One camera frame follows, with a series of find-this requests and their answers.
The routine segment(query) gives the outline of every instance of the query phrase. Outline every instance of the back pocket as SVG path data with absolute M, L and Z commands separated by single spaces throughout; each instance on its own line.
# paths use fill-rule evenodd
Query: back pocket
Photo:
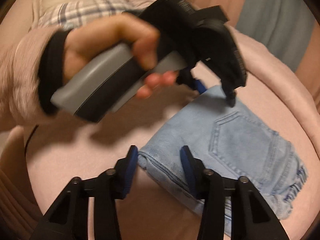
M 279 133 L 263 122 L 235 112 L 215 121 L 209 154 L 238 176 L 248 176 L 262 186 L 273 165 L 278 138 Z

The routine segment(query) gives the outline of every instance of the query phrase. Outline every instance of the pink blanket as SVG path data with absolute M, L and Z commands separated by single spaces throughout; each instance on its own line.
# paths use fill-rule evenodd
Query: pink blanket
M 320 210 L 320 116 L 310 94 L 286 65 L 262 44 L 230 29 L 249 71 L 247 86 L 237 90 L 239 98 L 293 143 L 308 169 L 308 181 L 293 201 L 292 214 L 281 221 L 290 240 L 300 240 Z M 219 84 L 204 64 L 199 63 L 193 73 L 207 87 Z M 72 177 L 95 177 L 124 157 L 131 144 L 144 146 L 194 96 L 191 90 L 174 86 L 146 100 L 131 99 L 98 125 L 60 113 L 53 124 L 40 126 L 29 143 L 27 165 L 41 211 L 49 208 Z M 140 168 L 128 197 L 117 202 L 117 213 L 123 240 L 194 240 L 199 230 L 200 218 Z M 93 239 L 92 212 L 89 219 Z

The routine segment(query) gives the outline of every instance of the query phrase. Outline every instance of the pocket stitching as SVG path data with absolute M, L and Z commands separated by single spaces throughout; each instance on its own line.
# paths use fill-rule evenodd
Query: pocket stitching
M 263 171 L 262 174 L 264 174 L 264 176 L 261 176 L 261 184 L 263 185 L 264 182 L 266 181 L 266 179 L 270 178 L 270 169 L 272 167 L 272 164 L 275 161 L 275 156 L 276 156 L 276 145 L 278 144 L 278 140 L 279 140 L 279 134 L 277 132 L 272 133 L 272 138 L 271 138 L 271 143 L 270 143 L 270 147 L 268 150 L 269 153 L 269 158 L 266 160 L 265 165 L 263 167 Z
M 238 117 L 242 117 L 244 120 L 246 120 L 249 123 L 253 123 L 253 124 L 255 124 L 255 125 L 259 126 L 259 127 L 263 127 L 265 129 L 267 129 L 267 131 L 271 132 L 271 134 L 273 135 L 273 138 L 275 136 L 278 136 L 279 133 L 277 131 L 274 131 L 274 130 L 270 129 L 269 127 L 267 127 L 263 122 L 253 121 L 250 118 L 248 118 L 247 116 L 242 115 L 238 111 L 233 112 L 231 114 L 228 114 L 228 115 L 226 115 L 226 116 L 214 121 L 216 126 L 214 126 L 213 129 L 212 129 L 213 139 L 210 142 L 209 152 L 213 153 L 215 155 L 215 157 L 217 157 L 222 162 L 221 164 L 223 164 L 224 166 L 227 166 L 227 168 L 229 170 L 231 170 L 233 173 L 235 173 L 237 176 L 248 176 L 247 174 L 245 174 L 244 171 L 242 171 L 242 170 L 240 170 L 240 169 L 238 169 L 236 167 L 233 167 L 234 165 L 232 165 L 230 162 L 226 161 L 226 159 L 223 157 L 223 155 L 218 154 L 218 139 L 219 139 L 221 125 L 225 124 L 225 123 L 228 123 L 228 122 L 231 122 L 231 121 L 233 121 L 234 119 L 236 119 Z M 265 168 L 267 166 L 267 163 L 270 163 L 270 159 L 273 159 L 273 155 L 275 153 L 275 151 L 274 151 L 275 142 L 274 142 L 273 138 L 271 139 L 271 143 L 272 143 L 273 146 L 271 146 L 270 147 L 271 149 L 268 151 L 269 153 L 272 153 L 272 154 L 265 161 L 265 164 L 263 166 L 263 170 L 265 170 Z M 256 185 L 258 184 L 259 187 L 262 187 L 263 181 L 259 182 L 256 179 L 251 178 L 250 176 L 248 176 L 248 177 L 253 183 L 255 182 Z
M 293 151 L 292 151 L 292 145 L 290 145 L 290 143 L 287 143 L 287 148 L 289 148 L 289 147 L 290 147 L 290 149 L 289 149 L 288 154 L 287 154 L 285 168 L 284 168 L 283 173 L 281 174 L 279 180 L 275 184 L 275 187 L 272 190 L 273 194 L 275 194 L 276 191 L 279 190 L 279 188 L 282 187 L 282 185 L 284 184 L 285 180 L 287 179 L 287 176 L 288 176 L 288 173 L 289 173 L 289 170 L 290 170 L 290 165 L 292 163 L 292 159 L 294 158 Z

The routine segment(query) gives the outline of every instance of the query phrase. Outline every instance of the black cable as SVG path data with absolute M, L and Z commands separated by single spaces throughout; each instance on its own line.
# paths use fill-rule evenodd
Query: black cable
M 34 135 L 34 133 L 36 132 L 36 130 L 38 129 L 38 127 L 39 127 L 39 125 L 37 124 L 37 125 L 33 128 L 32 132 L 30 133 L 30 135 L 29 135 L 29 137 L 28 137 L 28 140 L 27 140 L 26 145 L 25 145 L 25 147 L 24 147 L 24 156 L 26 156 L 26 154 L 27 154 L 27 149 L 28 149 L 29 142 L 30 142 L 32 136 Z

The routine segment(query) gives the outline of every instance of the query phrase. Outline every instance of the pink fuzzy sleeve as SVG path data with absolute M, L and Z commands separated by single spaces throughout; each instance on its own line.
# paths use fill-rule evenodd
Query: pink fuzzy sleeve
M 38 98 L 42 53 L 58 27 L 36 29 L 0 52 L 0 131 L 50 119 Z

